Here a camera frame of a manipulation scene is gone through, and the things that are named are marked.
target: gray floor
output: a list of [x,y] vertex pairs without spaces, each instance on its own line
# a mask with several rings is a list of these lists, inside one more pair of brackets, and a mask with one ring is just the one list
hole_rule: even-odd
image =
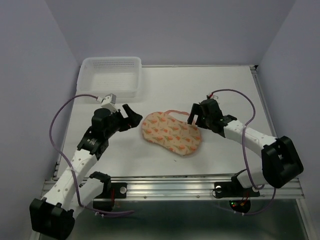
[[[252,201],[251,211],[268,201]],[[305,229],[295,200],[275,200],[267,211],[240,216],[213,205],[217,201],[123,202],[135,210],[128,218],[102,219],[85,210],[69,240],[304,240]],[[220,206],[228,207],[227,201]],[[42,236],[40,240],[51,240]]]

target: black clamp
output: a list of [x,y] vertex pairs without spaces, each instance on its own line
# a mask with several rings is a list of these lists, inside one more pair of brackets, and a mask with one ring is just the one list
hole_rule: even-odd
[[199,128],[210,129],[224,138],[226,137],[224,127],[231,121],[237,120],[236,117],[231,115],[223,116],[218,102],[213,98],[206,99],[199,104],[193,104],[190,116],[187,120],[188,124],[192,124],[195,115],[198,116],[195,124]]
[[263,177],[277,189],[304,171],[294,143],[287,136],[277,138],[274,143],[263,146],[261,160]]
[[32,229],[58,240],[65,240],[75,225],[73,210],[66,211],[46,199],[34,199],[29,206]]
[[79,151],[81,149],[87,150],[99,160],[109,146],[109,138],[113,134],[137,127],[143,117],[131,110],[127,104],[122,107],[128,116],[126,118],[120,110],[113,113],[107,108],[95,110],[91,119],[91,126],[85,132],[77,149]]
[[111,182],[111,177],[107,174],[95,171],[90,175],[91,179],[98,179],[103,185],[103,191],[94,198],[93,208],[97,210],[111,212],[115,206],[115,199],[125,199],[127,197],[126,182]]

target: white connector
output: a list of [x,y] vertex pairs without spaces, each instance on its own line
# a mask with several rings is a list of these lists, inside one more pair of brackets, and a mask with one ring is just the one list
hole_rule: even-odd
[[109,109],[111,113],[115,113],[118,109],[115,106],[117,96],[114,94],[109,94],[105,96],[101,101],[101,107],[104,109]]
[[97,99],[96,99],[96,101],[99,102],[99,103],[102,103],[103,100],[104,100],[104,98],[100,97],[100,96],[98,96]]

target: metal frame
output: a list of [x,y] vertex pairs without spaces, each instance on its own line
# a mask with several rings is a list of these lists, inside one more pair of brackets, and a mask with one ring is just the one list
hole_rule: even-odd
[[[214,65],[150,65],[142,66],[143,68],[154,67],[215,67]],[[255,66],[249,66],[251,70],[256,89],[258,91],[264,112],[267,117],[269,127],[273,136],[276,136],[276,130],[273,125],[270,112],[268,110],[266,100],[259,83],[259,78]],[[57,160],[55,171],[52,179],[45,181],[43,185],[42,196],[51,189],[58,180],[57,173],[60,165],[61,157]],[[148,177],[114,177],[111,181],[126,182],[127,193],[126,198],[117,199],[117,201],[216,201],[219,200],[212,196],[212,190],[215,188],[215,182],[229,181],[232,174],[213,174],[203,176],[148,176]],[[273,188],[266,185],[260,191],[261,196],[254,198],[257,200],[271,199]],[[313,226],[313,222],[306,205],[304,193],[300,185],[299,179],[296,178],[287,183],[284,187],[278,189],[276,199],[296,199],[298,209],[301,214],[303,225],[310,240],[317,240],[318,236]],[[104,201],[104,199],[95,199],[94,201]],[[39,234],[33,232],[30,240],[38,240]]]
[[[176,176],[176,177],[112,177],[112,183],[127,183],[126,198],[117,201],[215,201],[212,195],[215,182],[230,181],[232,175]],[[46,194],[56,181],[47,181],[42,194]],[[273,187],[266,185],[261,196],[254,199],[271,199]],[[303,199],[299,180],[296,178],[278,189],[276,199]]]

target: screw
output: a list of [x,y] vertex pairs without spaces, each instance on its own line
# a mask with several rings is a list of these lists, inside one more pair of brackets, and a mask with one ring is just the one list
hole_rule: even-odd
[[127,189],[124,186],[120,187],[121,194],[125,194],[126,192],[127,192]]
[[221,186],[215,186],[214,190],[215,190],[217,193],[221,193],[221,192],[222,192]]

